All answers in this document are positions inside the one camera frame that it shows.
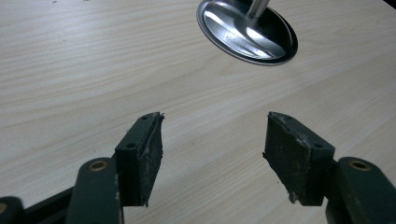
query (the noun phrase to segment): wooden table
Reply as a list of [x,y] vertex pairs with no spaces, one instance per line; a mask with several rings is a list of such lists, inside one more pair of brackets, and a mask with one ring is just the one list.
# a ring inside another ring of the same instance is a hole
[[291,204],[262,158],[269,111],[289,114],[396,183],[396,11],[381,0],[274,0],[299,39],[280,66],[209,42],[199,1],[0,4],[0,195],[30,206],[111,156],[161,111],[164,157],[149,208],[126,223],[326,223]]

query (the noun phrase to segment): light wood tabletop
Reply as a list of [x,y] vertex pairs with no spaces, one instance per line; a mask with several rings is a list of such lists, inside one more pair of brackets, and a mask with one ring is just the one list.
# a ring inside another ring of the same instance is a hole
[[396,10],[381,0],[273,0],[296,56],[245,63],[214,46],[200,1],[0,3],[0,196],[25,207],[75,184],[161,111],[149,207],[125,223],[327,223],[291,204],[262,158],[269,111],[295,117],[396,184]]

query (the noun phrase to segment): brass screw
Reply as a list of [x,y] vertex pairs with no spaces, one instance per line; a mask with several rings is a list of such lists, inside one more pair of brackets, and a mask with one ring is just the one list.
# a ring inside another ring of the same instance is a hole
[[6,212],[7,210],[7,204],[6,203],[0,203],[0,215]]
[[352,160],[352,161],[349,161],[348,164],[350,166],[352,166],[353,168],[360,170],[360,171],[370,171],[372,169],[372,167],[370,165],[366,164],[363,161]]
[[107,162],[106,161],[95,161],[90,164],[90,170],[91,171],[101,171],[107,167]]

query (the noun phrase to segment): silver metal disc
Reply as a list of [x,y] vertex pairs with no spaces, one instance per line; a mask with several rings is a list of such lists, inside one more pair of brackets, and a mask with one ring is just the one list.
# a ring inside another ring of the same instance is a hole
[[197,20],[210,41],[236,58],[263,65],[289,61],[298,48],[291,26],[269,7],[258,19],[249,17],[250,5],[244,0],[205,0]]

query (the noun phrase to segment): screw hole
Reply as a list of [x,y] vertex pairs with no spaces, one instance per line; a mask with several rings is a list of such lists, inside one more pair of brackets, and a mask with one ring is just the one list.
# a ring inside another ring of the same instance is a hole
[[95,161],[91,163],[90,165],[90,170],[91,171],[101,171],[107,167],[107,162],[106,161]]
[[353,168],[361,171],[369,171],[371,170],[371,166],[367,165],[366,163],[362,161],[350,161],[349,165],[352,166]]

